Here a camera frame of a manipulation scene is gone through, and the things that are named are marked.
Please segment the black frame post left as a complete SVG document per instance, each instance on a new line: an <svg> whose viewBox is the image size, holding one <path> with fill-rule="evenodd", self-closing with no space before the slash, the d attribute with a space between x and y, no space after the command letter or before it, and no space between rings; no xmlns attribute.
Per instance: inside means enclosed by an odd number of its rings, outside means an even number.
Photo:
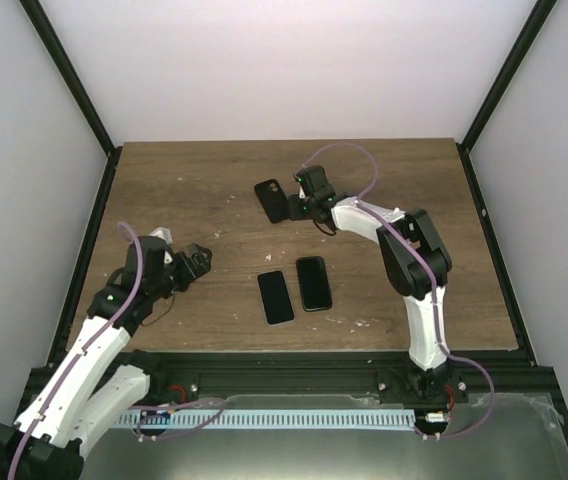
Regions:
<svg viewBox="0 0 568 480"><path fill-rule="evenodd" d="M107 157L112 157L116 153L117 148L108 134L43 5L38 0L20 0L19 3L101 149Z"/></svg>

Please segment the purple edged smartphone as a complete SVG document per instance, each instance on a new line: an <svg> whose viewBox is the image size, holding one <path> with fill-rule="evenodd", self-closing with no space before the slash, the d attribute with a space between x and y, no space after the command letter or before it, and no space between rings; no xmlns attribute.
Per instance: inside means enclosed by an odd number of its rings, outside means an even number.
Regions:
<svg viewBox="0 0 568 480"><path fill-rule="evenodd" d="M257 282L266 323L277 326L293 321L295 313L283 272L260 273Z"/></svg>

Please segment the black frame post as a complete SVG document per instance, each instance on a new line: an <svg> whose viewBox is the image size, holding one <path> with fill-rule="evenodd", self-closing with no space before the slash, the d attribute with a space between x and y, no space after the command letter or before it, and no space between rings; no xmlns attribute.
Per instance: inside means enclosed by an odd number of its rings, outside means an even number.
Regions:
<svg viewBox="0 0 568 480"><path fill-rule="evenodd" d="M116 153L117 148L108 134L43 5L38 0L20 0L19 3L101 149L107 157L112 157Z"/></svg>
<svg viewBox="0 0 568 480"><path fill-rule="evenodd" d="M488 125L528 52L541 32L557 0L537 0L502 63L487 95L468 128L462 142L464 151L471 152Z"/></svg>

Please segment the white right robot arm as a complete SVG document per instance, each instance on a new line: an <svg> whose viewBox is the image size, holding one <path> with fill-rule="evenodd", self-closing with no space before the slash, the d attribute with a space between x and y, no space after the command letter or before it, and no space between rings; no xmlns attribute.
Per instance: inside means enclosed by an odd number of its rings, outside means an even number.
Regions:
<svg viewBox="0 0 568 480"><path fill-rule="evenodd" d="M429 214L420 208L386 209L339 194L319 165L299 170L294 178L299 192L288 198L292 219L350 232L379 246L387 278L404 300L409 358L420 369L408 378L409 393L419 402L432 402L444 390L436 369L449 352L443 303L452 259Z"/></svg>

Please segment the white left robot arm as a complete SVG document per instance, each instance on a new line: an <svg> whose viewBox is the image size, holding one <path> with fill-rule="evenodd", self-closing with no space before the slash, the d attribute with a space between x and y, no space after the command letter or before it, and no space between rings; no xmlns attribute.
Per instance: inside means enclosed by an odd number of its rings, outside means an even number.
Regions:
<svg viewBox="0 0 568 480"><path fill-rule="evenodd" d="M77 479L115 421L137 402L160 402L168 379L159 359L136 350L104 375L154 305L184 292L211 269L196 243L171 248L158 228L129 244L123 266L92 299L81 330L51 378L10 424L0 423L0 479Z"/></svg>

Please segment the metal sheet front panel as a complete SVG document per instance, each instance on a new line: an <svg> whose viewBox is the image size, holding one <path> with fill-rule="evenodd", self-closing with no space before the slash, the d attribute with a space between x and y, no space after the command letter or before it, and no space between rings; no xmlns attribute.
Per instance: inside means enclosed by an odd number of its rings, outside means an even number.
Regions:
<svg viewBox="0 0 568 480"><path fill-rule="evenodd" d="M217 409L190 430L148 430L161 412ZM119 416L77 479L568 479L568 416L546 394L475 394L413 410L411 431L218 430L231 409L403 409L348 396L250 397Z"/></svg>

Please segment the black frame post right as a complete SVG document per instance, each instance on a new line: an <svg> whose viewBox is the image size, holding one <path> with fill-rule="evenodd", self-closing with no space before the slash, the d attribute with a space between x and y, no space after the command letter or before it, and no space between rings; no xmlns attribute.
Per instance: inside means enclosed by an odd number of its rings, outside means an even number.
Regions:
<svg viewBox="0 0 568 480"><path fill-rule="evenodd" d="M468 128L462 142L464 151L471 152L488 125L528 52L541 32L557 0L537 0L502 63L487 95Z"/></svg>

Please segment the black phone case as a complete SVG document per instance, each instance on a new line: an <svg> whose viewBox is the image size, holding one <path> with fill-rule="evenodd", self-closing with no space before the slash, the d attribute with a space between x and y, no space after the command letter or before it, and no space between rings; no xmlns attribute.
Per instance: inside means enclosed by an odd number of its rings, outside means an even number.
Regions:
<svg viewBox="0 0 568 480"><path fill-rule="evenodd" d="M321 256L298 258L296 272L303 309L306 312L331 309L333 301L324 259Z"/></svg>
<svg viewBox="0 0 568 480"><path fill-rule="evenodd" d="M290 219L287 196L276 179L269 179L255 184L254 192L272 224Z"/></svg>

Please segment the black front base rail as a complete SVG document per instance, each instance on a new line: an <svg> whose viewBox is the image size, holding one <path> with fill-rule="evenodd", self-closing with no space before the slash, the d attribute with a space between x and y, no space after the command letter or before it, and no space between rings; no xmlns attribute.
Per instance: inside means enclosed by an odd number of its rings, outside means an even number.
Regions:
<svg viewBox="0 0 568 480"><path fill-rule="evenodd" d="M152 389L151 400L166 399L168 389L179 385L191 399L199 396L230 398L235 395L372 395L384 404L409 408L435 407L444 403L452 388L458 402L471 394L495 389L499 393L547 393L560 397L552 368L532 364L519 351L470 351L487 371L462 363L449 366L441 380L429 381L430 390L419 395L421 382L408 356L387 352L284 352L284 353L143 353L119 354L107 368L132 360L148 360L158 368L161 384Z"/></svg>

